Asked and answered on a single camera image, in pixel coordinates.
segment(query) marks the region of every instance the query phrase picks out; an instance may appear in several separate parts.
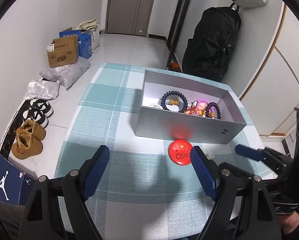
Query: tan suede shoe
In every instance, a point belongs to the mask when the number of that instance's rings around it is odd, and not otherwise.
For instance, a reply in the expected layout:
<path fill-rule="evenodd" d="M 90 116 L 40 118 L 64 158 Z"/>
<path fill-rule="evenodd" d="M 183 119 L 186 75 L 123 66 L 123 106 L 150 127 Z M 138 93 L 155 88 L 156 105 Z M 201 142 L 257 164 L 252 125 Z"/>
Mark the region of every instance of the tan suede shoe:
<path fill-rule="evenodd" d="M 24 160 L 28 157 L 39 155 L 43 151 L 43 144 L 30 134 L 17 134 L 16 143 L 11 147 L 13 155 Z"/>
<path fill-rule="evenodd" d="M 29 119 L 25 121 L 23 126 L 17 128 L 16 135 L 21 133 L 33 135 L 40 141 L 42 141 L 46 135 L 45 129 L 41 127 L 38 122 Z"/>

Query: jumpman logo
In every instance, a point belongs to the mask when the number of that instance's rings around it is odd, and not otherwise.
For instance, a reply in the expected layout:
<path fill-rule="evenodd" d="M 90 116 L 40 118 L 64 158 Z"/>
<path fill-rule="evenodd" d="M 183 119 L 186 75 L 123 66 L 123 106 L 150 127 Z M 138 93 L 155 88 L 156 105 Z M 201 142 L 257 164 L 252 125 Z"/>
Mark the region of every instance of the jumpman logo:
<path fill-rule="evenodd" d="M 0 181 L 0 188 L 3 189 L 3 191 L 5 193 L 6 200 L 9 200 L 8 197 L 7 197 L 6 191 L 5 191 L 5 187 L 4 187 L 5 186 L 5 180 L 6 180 L 7 174 L 8 174 L 8 171 L 6 171 L 6 175 L 3 176 L 3 178 Z"/>

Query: hair tie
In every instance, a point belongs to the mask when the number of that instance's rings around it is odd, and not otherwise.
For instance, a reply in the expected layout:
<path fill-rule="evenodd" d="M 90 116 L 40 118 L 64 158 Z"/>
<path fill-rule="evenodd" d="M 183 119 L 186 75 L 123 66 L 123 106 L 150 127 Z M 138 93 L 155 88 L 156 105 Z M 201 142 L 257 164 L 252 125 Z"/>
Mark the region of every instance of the hair tie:
<path fill-rule="evenodd" d="M 182 110 L 178 111 L 178 113 L 182 113 L 184 111 L 187 110 L 188 107 L 188 103 L 187 103 L 187 99 L 186 97 L 179 91 L 168 91 L 166 92 L 163 96 L 162 96 L 162 101 L 161 101 L 161 106 L 163 107 L 164 110 L 170 111 L 167 107 L 166 107 L 166 100 L 170 97 L 170 96 L 178 96 L 180 99 L 182 99 L 183 101 L 183 108 Z"/>
<path fill-rule="evenodd" d="M 218 106 L 218 104 L 217 103 L 215 103 L 215 102 L 211 102 L 211 103 L 209 103 L 208 105 L 207 105 L 207 107 L 206 107 L 206 109 L 205 109 L 205 117 L 208 117 L 208 118 L 211 118 L 210 117 L 210 111 L 211 111 L 211 108 L 212 107 L 215 107 L 215 109 L 216 109 L 216 113 L 217 113 L 217 119 L 221 119 L 221 111 L 220 111 L 220 108 L 219 108 L 219 106 Z"/>

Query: black backpack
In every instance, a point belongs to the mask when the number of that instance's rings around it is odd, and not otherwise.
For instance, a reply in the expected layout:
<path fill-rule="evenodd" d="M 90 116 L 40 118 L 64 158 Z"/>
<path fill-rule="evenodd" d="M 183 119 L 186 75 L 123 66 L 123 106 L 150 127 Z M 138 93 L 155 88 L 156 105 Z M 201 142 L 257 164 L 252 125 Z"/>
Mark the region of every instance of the black backpack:
<path fill-rule="evenodd" d="M 188 40 L 182 61 L 183 73 L 220 82 L 234 50 L 241 19 L 237 9 L 209 8 Z"/>

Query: blue plaid tablecloth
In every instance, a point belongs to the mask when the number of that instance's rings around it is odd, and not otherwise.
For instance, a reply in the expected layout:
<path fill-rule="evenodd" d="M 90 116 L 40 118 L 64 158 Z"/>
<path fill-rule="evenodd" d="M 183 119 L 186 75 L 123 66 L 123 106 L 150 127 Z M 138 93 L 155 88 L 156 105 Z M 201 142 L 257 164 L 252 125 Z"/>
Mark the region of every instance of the blue plaid tablecloth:
<path fill-rule="evenodd" d="M 141 91 L 146 68 L 102 64 L 83 95 L 59 156 L 56 177 L 78 169 L 102 144 L 110 160 L 94 196 L 86 206 L 104 239 L 177 239 L 199 233 L 213 207 L 192 165 L 179 166 L 168 156 L 171 141 L 137 137 Z M 262 163 L 233 154 L 237 144 L 263 147 L 237 96 L 227 85 L 161 69 L 230 91 L 247 126 L 227 145 L 192 143 L 217 164 L 229 162 L 265 176 Z M 72 231 L 64 199 L 60 207 L 66 230 Z"/>

